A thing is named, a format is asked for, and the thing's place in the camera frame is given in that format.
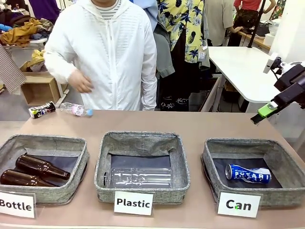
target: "person's right hand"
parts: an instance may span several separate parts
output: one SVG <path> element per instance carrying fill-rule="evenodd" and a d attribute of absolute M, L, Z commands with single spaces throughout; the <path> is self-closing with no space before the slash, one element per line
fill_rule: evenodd
<path fill-rule="evenodd" d="M 93 89 L 90 78 L 84 76 L 78 69 L 69 76 L 68 83 L 79 93 L 90 93 Z"/>
<path fill-rule="evenodd" d="M 242 29 L 243 29 L 243 26 L 236 27 L 236 28 L 234 29 L 234 33 L 237 33 L 237 32 L 239 32 L 239 31 L 242 30 Z"/>

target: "striped shirt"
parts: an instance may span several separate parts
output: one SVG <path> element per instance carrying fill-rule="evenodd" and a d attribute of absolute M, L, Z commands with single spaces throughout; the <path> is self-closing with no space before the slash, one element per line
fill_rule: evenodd
<path fill-rule="evenodd" d="M 110 19 L 113 18 L 115 13 L 118 11 L 120 5 L 121 5 L 121 0 L 116 0 L 115 4 L 113 6 L 110 6 L 110 7 L 107 7 L 107 8 L 98 7 L 98 6 L 95 6 L 95 7 L 99 10 L 101 16 L 105 20 L 110 20 Z"/>

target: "black pole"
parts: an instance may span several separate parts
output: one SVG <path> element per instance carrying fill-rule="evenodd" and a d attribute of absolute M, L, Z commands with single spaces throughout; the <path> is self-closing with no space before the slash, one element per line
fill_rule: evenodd
<path fill-rule="evenodd" d="M 257 17 L 257 21 L 256 21 L 256 23 L 255 23 L 254 30 L 253 30 L 252 37 L 251 37 L 251 39 L 250 39 L 248 48 L 252 48 L 252 44 L 253 44 L 254 37 L 255 37 L 255 34 L 256 34 L 256 31 L 257 31 L 257 27 L 258 27 L 259 22 L 261 21 L 261 17 L 262 17 L 263 11 L 264 11 L 265 3 L 266 3 L 266 0 L 263 0 L 262 7 L 261 7 L 261 9 L 259 10 L 258 17 Z"/>

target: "white sign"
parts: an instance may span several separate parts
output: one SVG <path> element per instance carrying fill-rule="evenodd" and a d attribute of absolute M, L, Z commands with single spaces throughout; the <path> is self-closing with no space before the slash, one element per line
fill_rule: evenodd
<path fill-rule="evenodd" d="M 256 218 L 261 196 L 221 192 L 218 214 Z"/>
<path fill-rule="evenodd" d="M 152 214 L 153 194 L 115 192 L 114 212 L 145 215 Z"/>
<path fill-rule="evenodd" d="M 34 197 L 0 192 L 0 213 L 35 218 Z"/>

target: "gray fabric bin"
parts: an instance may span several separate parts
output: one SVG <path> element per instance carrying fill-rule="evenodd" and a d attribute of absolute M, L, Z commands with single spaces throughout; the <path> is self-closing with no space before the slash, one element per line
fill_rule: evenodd
<path fill-rule="evenodd" d="M 112 155 L 165 156 L 169 155 L 173 171 L 171 188 L 108 188 L 104 174 L 111 171 Z M 180 204 L 190 186 L 189 169 L 181 138 L 173 133 L 108 132 L 102 139 L 96 164 L 94 184 L 102 202 L 113 203 L 115 191 L 153 193 L 155 204 Z"/>
<path fill-rule="evenodd" d="M 271 170 L 278 188 L 228 187 L 222 171 L 216 169 L 215 161 L 222 158 L 263 159 Z M 277 142 L 264 139 L 211 138 L 204 145 L 203 160 L 216 195 L 220 190 L 263 194 L 262 207 L 285 207 L 300 205 L 305 194 L 305 171 Z"/>
<path fill-rule="evenodd" d="M 69 180 L 60 187 L 1 185 L 0 191 L 35 193 L 37 204 L 65 204 L 73 197 L 89 159 L 87 142 L 81 138 L 53 135 L 14 135 L 0 148 L 0 174 L 14 169 L 16 159 L 34 156 L 76 157 Z"/>

